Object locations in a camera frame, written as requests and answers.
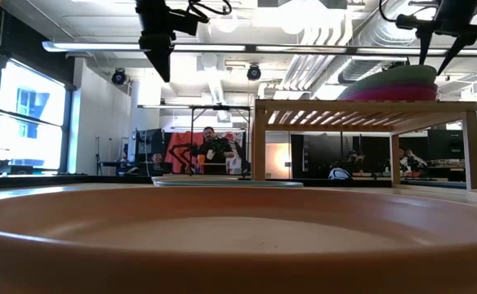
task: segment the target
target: red object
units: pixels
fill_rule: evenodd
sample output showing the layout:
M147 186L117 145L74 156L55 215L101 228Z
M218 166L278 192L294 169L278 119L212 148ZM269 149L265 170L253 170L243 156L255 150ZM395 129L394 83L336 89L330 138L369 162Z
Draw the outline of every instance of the red object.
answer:
M436 101L436 85L392 85L360 92L342 98L351 101Z
M193 133L193 144L198 147L204 142L202 132ZM189 145L191 132L173 133L170 144L167 147L165 162L172 164L172 172L189 173ZM197 156L191 157L192 164L197 164Z

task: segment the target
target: camera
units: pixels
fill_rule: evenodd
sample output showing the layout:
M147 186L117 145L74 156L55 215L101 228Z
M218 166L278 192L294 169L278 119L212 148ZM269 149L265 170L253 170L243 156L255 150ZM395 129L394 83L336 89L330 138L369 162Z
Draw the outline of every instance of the camera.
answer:
M129 81L125 69L115 69L114 75L111 77L111 82L116 86L124 86Z
M258 65L250 65L247 70L247 79L250 81L256 81L261 78L262 72Z

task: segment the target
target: plate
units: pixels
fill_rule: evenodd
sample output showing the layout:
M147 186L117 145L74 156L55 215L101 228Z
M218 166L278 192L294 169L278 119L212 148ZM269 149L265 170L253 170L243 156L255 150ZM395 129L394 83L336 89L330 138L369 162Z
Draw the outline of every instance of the plate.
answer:
M347 87L338 97L341 99L368 89L403 83L433 85L436 69L429 65L409 65L375 73Z
M93 292L477 293L477 207L247 187L0 199L0 294Z
M350 101L436 101L438 92L432 87L384 86L367 90L340 100Z
M286 181L266 180L154 180L158 187L279 187L279 188L302 188L302 183Z

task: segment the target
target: person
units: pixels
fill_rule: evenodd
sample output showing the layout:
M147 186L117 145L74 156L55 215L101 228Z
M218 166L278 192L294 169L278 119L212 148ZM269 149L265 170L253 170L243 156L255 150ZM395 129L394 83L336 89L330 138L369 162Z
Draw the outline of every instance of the person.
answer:
M148 169L149 173L153 175L162 175L170 172L170 168L163 162L163 155L160 153L151 156L151 164L148 166Z
M406 149L403 146L399 147L399 156L402 170L408 171L409 168L417 170L427 167L427 163L422 158L419 158L410 149Z
M216 136L212 127L205 127L203 131L204 144L200 146L198 154L204 155L204 174L227 174L226 159L233 158L234 152L226 138Z

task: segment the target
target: wooden shelf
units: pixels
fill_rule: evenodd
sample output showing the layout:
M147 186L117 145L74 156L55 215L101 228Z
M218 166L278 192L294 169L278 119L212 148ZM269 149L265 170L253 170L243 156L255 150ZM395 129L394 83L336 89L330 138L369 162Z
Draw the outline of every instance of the wooden shelf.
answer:
M267 131L385 131L403 133L461 119L475 102L257 100Z
M256 100L253 178L265 179L266 131L388 132L391 173L399 175L398 135L462 120L467 186L477 189L476 110L475 102ZM393 176L393 182L399 184L399 176Z

